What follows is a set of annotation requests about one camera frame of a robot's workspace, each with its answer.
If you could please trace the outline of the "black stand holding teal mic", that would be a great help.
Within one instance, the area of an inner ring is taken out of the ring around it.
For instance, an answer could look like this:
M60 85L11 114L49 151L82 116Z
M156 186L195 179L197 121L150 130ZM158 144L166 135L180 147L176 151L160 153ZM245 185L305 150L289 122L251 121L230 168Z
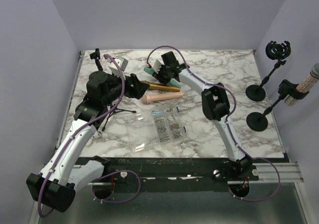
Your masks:
M270 73L261 81L260 85L250 85L246 88L246 96L255 102L260 102L266 97L266 92L263 86L269 81L270 76L281 66L286 63L286 58L291 54L291 44L289 41L277 43L276 41L270 41L265 48L266 56L271 60L276 60L273 69Z

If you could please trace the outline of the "pink microphone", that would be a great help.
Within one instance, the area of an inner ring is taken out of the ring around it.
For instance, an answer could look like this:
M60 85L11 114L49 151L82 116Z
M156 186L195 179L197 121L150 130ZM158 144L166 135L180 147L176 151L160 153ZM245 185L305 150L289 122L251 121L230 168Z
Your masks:
M157 95L143 95L141 98L141 102L143 104L149 104L152 102L157 101L165 101L165 100L171 100L171 99L178 99L183 97L184 93L181 92L173 92L173 93L162 93Z

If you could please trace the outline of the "gold microphone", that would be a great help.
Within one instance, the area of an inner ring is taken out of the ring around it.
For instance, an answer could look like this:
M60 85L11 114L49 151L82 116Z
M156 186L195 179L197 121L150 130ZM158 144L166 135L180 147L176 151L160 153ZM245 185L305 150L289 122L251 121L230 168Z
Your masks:
M166 92L180 92L180 88L176 86L152 83L149 81L141 81L141 82L144 84L148 84L149 89L151 90L159 90L159 91L166 91Z

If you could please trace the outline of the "black round-base mic stand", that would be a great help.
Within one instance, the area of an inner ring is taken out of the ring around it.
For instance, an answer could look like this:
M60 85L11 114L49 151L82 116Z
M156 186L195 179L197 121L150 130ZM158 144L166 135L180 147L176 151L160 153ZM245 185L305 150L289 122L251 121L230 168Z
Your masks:
M100 59L101 59L101 56L100 56L100 49L99 48L96 48L94 52L92 52L90 55L90 59L91 60L94 60L95 61L95 64L98 68L98 71L103 71L103 67L100 63Z

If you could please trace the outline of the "black tripod mic stand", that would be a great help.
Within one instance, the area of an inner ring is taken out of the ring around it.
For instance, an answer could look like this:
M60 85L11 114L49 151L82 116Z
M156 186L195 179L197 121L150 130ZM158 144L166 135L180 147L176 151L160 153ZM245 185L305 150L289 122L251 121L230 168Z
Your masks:
M127 109L116 108L116 109L114 109L114 111L113 111L112 113L110 113L110 114L107 116L107 118L106 118L106 120L105 120L105 123L104 123L104 125L103 125L101 131L102 131L102 132L105 131L106 125L107 125L109 119L110 119L113 115L118 114L118 113L122 113L122 112L137 113L136 110L127 110Z

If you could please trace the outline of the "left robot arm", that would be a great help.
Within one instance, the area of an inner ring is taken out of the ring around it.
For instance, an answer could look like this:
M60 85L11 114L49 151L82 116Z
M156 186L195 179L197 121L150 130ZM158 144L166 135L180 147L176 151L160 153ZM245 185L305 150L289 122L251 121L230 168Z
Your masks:
M83 148L99 129L105 117L113 113L123 97L139 100L149 88L135 74L116 76L104 71L89 75L87 93L76 107L68 134L38 174L31 173L26 184L37 202L41 217L43 205L61 213L72 204L76 192L91 181L107 181L111 170L109 160L95 156L81 168L74 170Z

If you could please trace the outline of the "glitter microphone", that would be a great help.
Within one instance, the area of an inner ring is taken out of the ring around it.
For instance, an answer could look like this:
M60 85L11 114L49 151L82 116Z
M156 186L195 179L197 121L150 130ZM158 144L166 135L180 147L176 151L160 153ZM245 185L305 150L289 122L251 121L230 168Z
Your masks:
M296 94L288 95L285 105L293 106L309 93L310 89L319 81L319 64L313 65L310 73L296 86Z

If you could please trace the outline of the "black stand holding glitter mic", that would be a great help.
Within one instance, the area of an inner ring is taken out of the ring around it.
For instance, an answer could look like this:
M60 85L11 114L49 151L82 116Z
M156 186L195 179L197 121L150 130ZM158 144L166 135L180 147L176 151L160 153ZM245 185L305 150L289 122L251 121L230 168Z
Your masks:
M266 116L271 113L273 108L282 100L286 99L288 95L296 94L296 86L298 84L293 84L288 80L283 80L278 89L279 97L278 99L269 107L267 107L263 113L252 112L246 117L246 123L248 126L257 132L262 132L268 127L268 120Z

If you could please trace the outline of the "teal microphone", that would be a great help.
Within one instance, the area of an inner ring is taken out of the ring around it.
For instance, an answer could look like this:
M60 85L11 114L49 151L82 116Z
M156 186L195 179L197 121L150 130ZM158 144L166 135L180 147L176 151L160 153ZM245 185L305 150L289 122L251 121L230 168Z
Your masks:
M145 65L143 70L148 73L149 75L154 76L155 72L153 70L153 68L150 68L148 65ZM181 88L181 84L176 81L175 79L171 79L169 82L166 83L166 85L170 85L170 86L175 86L175 87L178 87L178 88Z

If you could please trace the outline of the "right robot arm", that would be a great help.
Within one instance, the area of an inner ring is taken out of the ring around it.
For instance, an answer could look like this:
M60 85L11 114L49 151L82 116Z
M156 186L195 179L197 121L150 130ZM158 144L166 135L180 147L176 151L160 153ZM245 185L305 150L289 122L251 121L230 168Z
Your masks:
M160 83L167 84L172 79L187 85L201 95L204 116L217 128L229 159L227 172L235 180L241 180L252 167L252 158L244 151L242 144L231 123L230 103L222 83L213 84L198 76L186 63L179 63L173 52L161 56L162 62L155 61L153 77Z

